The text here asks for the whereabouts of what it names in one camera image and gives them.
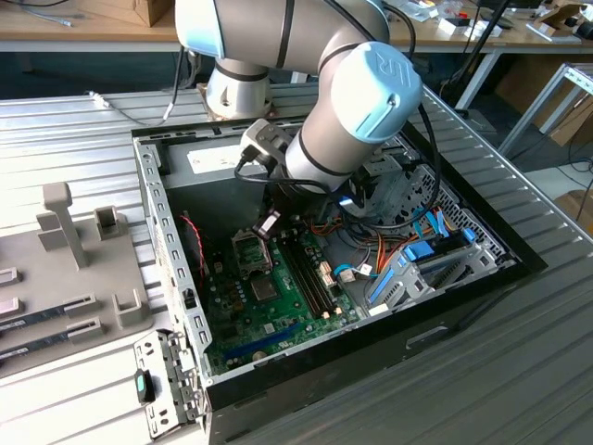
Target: motherboard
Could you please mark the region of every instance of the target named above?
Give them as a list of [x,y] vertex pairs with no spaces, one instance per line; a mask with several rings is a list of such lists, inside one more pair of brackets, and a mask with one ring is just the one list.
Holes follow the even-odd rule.
[[214,338],[207,354],[215,375],[360,319],[307,231],[284,232],[267,243],[239,233],[207,254],[206,264],[202,295]]

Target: robotic arm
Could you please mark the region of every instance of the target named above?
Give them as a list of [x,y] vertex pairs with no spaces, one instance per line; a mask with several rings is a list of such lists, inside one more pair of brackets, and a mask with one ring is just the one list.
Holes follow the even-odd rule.
[[[335,192],[419,105],[422,81],[387,44],[380,0],[177,0],[181,43],[214,56],[208,106],[224,118],[261,117],[270,108],[268,69],[319,74],[319,99],[291,141],[258,121],[246,145],[275,159],[274,209],[256,227],[266,236],[287,213]],[[369,42],[354,18],[376,41]],[[323,189],[312,184],[323,184]]]

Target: metal work surface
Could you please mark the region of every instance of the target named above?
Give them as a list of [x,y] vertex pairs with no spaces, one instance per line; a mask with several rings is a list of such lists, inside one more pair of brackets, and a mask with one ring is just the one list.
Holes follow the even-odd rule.
[[[315,86],[274,89],[304,112]],[[261,443],[587,443],[593,432],[593,246],[486,141],[427,93],[441,153],[549,264],[456,337],[236,441]],[[157,122],[165,93],[108,96]],[[168,124],[205,119],[183,92]],[[423,131],[419,116],[412,121]],[[114,204],[131,224],[155,328],[168,316],[148,244],[130,123],[88,97],[0,103],[0,202],[38,202],[41,184],[69,181],[71,212]],[[0,235],[35,228],[34,219]],[[149,443],[132,375],[138,334],[0,380],[6,443]],[[188,427],[161,443],[203,443]]]

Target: ram slot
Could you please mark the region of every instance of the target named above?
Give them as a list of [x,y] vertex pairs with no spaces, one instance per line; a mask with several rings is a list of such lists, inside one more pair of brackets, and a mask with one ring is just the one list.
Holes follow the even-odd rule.
[[335,305],[323,288],[320,277],[313,269],[305,250],[294,240],[285,240],[280,251],[286,260],[296,286],[305,298],[314,318],[321,318],[324,312],[331,314]]

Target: gray holder block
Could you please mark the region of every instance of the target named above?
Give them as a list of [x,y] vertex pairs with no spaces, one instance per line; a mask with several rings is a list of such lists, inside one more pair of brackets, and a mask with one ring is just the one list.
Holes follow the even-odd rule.
[[116,318],[118,319],[118,325],[120,328],[141,323],[146,317],[147,310],[138,296],[137,289],[133,290],[132,304],[121,304],[116,294],[112,294],[111,298],[113,299],[113,310],[115,312]]
[[119,217],[115,207],[107,206],[95,209],[93,216],[101,241],[124,235],[125,222]]
[[70,192],[68,184],[45,184],[43,186],[43,193],[44,207],[56,214],[61,230],[66,237],[68,246],[72,252],[72,256],[76,261],[77,270],[87,267],[89,261],[82,248],[81,239],[72,223],[72,217],[68,212],[68,207],[72,205],[72,193]]
[[0,271],[0,287],[15,285],[21,279],[22,276],[16,267],[9,267]]
[[69,324],[66,326],[66,328],[69,331],[75,331],[68,334],[68,339],[75,345],[85,341],[93,340],[97,337],[101,337],[104,334],[103,325],[101,325],[101,320],[99,320],[99,317],[89,318],[79,323]]
[[23,310],[20,300],[16,297],[6,301],[0,301],[0,318],[7,318],[11,315],[21,313]]
[[78,317],[79,315],[96,311],[99,308],[99,302],[96,300],[94,293],[80,295],[75,299],[68,299],[64,301],[64,304],[68,304],[69,301],[78,301],[80,299],[84,299],[84,302],[75,303],[64,308],[64,312],[68,315],[68,318]]
[[47,230],[45,232],[40,232],[37,236],[39,236],[39,240],[46,252],[64,248],[68,245],[68,240],[62,229]]
[[59,219],[53,211],[40,213],[37,215],[37,222],[41,226],[41,230],[56,230],[60,228]]

